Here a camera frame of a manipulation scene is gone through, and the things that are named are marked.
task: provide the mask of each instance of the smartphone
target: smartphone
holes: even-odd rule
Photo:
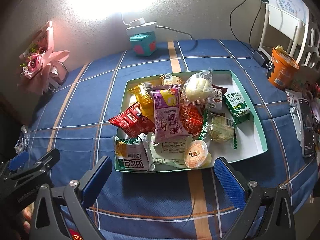
[[[307,158],[311,157],[315,151],[311,107],[309,101],[304,98],[298,98],[297,105],[301,122],[302,156]]]

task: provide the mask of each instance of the blue gripper pad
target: blue gripper pad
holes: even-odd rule
[[[8,169],[10,171],[16,171],[19,167],[25,164],[28,159],[29,159],[29,153],[26,151],[23,151],[22,153],[19,153],[10,161]]]
[[[112,161],[107,157],[82,190],[81,205],[83,208],[92,207],[104,184],[109,178],[111,171]]]
[[[245,192],[236,178],[219,158],[214,162],[214,173],[234,207],[241,211],[245,206]]]

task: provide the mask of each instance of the jelly cup lid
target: jelly cup lid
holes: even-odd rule
[[[208,156],[208,147],[203,140],[193,141],[184,153],[184,163],[188,168],[201,167]]]

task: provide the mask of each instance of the teal box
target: teal box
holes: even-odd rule
[[[131,46],[137,56],[150,56],[156,51],[155,32],[140,33],[130,37]]]

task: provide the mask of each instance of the green biscuit box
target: green biscuit box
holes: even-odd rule
[[[236,124],[249,120],[250,109],[239,91],[229,92],[228,90],[223,96],[223,101],[227,105]]]

